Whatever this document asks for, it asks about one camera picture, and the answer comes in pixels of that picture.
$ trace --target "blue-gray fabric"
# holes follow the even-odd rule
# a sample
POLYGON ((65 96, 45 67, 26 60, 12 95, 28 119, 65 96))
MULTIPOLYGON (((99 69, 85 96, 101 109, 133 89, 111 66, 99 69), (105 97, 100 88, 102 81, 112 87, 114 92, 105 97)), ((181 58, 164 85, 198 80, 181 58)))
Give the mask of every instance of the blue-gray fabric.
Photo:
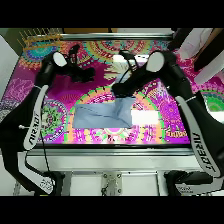
POLYGON ((131 128, 135 97, 116 98, 113 103, 76 104, 73 128, 131 128))

